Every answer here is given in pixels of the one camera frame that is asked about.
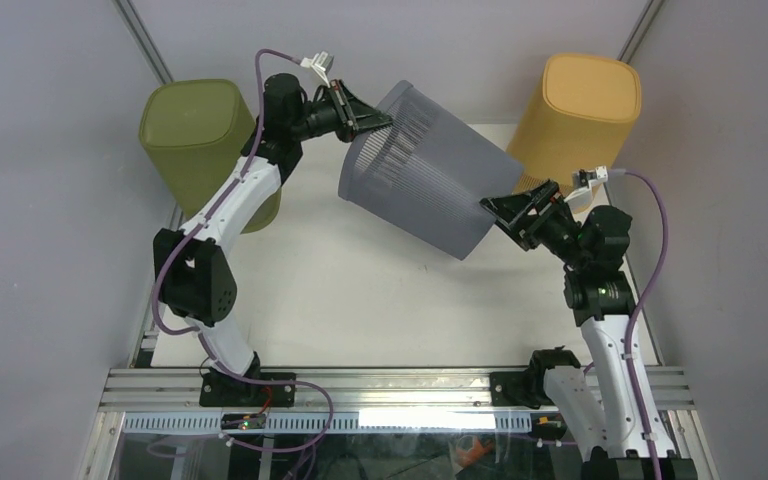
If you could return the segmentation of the grey plastic basket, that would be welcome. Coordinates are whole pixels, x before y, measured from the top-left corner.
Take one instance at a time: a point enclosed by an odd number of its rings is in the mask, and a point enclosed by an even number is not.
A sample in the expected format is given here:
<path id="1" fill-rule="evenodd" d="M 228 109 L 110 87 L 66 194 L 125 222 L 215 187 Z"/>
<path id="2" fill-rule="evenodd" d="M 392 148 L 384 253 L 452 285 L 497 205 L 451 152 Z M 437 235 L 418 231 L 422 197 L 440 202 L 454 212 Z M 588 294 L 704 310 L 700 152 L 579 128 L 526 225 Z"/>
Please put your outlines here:
<path id="1" fill-rule="evenodd" d="M 465 259 L 494 224 L 481 200 L 512 193 L 523 164 L 406 80 L 377 108 L 393 122 L 350 144 L 339 197 Z"/>

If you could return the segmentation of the yellow plastic basket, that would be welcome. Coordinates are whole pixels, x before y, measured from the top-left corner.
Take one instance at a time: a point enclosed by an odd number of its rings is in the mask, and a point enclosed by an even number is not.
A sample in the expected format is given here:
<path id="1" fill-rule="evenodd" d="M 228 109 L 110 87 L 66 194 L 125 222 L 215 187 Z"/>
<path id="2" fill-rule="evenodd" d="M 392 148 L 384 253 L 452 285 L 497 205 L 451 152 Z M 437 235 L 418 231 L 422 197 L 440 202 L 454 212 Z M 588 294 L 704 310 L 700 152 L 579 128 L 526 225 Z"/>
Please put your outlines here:
<path id="1" fill-rule="evenodd" d="M 506 148 L 524 166 L 514 191 L 553 180 L 572 193 L 573 173 L 613 165 L 642 106 L 630 65 L 582 53 L 549 57 Z"/>

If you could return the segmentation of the green plastic basket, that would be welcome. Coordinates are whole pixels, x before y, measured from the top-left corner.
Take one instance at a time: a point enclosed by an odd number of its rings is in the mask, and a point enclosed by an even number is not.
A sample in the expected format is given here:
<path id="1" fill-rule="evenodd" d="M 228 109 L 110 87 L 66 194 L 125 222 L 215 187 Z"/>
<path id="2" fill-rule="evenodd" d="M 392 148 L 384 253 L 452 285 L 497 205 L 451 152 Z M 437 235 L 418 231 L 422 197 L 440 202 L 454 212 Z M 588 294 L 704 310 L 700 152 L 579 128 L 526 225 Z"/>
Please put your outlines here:
<path id="1" fill-rule="evenodd" d="M 227 188 L 256 121 L 227 79 L 176 81 L 147 98 L 138 140 L 188 219 L 214 205 Z"/>

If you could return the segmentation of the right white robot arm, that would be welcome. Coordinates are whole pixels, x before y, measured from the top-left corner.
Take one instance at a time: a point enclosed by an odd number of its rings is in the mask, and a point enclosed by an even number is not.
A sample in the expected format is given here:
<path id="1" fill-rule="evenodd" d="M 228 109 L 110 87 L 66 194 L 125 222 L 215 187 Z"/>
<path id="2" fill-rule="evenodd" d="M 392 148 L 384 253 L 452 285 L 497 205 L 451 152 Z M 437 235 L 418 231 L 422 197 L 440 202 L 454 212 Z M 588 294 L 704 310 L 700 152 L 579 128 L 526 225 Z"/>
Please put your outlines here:
<path id="1" fill-rule="evenodd" d="M 582 459 L 581 478 L 697 478 L 694 461 L 679 454 L 664 427 L 641 358 L 638 303 L 621 270 L 631 216 L 600 205 L 579 222 L 554 181 L 480 204 L 520 248 L 543 246 L 563 264 L 564 298 L 599 391 L 563 347 L 534 352 L 515 391 L 530 405 L 558 408 Z"/>

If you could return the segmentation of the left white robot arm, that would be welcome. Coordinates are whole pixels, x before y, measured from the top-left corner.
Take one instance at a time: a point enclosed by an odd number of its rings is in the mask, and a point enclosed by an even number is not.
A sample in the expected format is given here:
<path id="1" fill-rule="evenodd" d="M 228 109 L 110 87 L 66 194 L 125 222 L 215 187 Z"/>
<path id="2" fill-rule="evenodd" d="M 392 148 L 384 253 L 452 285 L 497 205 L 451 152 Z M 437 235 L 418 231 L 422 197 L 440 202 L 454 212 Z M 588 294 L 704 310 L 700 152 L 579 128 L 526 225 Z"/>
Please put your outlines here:
<path id="1" fill-rule="evenodd" d="M 196 337 L 212 371 L 224 377 L 223 394 L 235 405 L 254 403 L 266 382 L 256 351 L 232 317 L 238 285 L 229 251 L 287 183 L 302 158 L 303 142 L 333 134 L 350 143 L 392 123 L 391 115 L 358 98 L 339 79 L 309 96 L 296 76 L 273 75 L 259 89 L 255 128 L 227 179 L 190 220 L 155 235 L 155 325 L 169 336 Z"/>

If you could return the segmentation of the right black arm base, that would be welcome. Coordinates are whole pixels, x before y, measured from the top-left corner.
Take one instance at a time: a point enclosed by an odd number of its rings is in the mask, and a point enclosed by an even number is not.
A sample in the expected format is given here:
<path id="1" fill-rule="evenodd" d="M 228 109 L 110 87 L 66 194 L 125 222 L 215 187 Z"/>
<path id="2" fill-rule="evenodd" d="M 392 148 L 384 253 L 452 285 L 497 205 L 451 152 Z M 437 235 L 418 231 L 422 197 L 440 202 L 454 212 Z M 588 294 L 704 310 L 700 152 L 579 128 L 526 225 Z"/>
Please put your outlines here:
<path id="1" fill-rule="evenodd" d="M 545 392 L 544 380 L 548 370 L 559 366 L 582 367 L 571 350 L 558 346 L 533 351 L 528 365 L 522 370 L 491 372 L 488 375 L 491 404 L 530 409 L 554 406 Z"/>

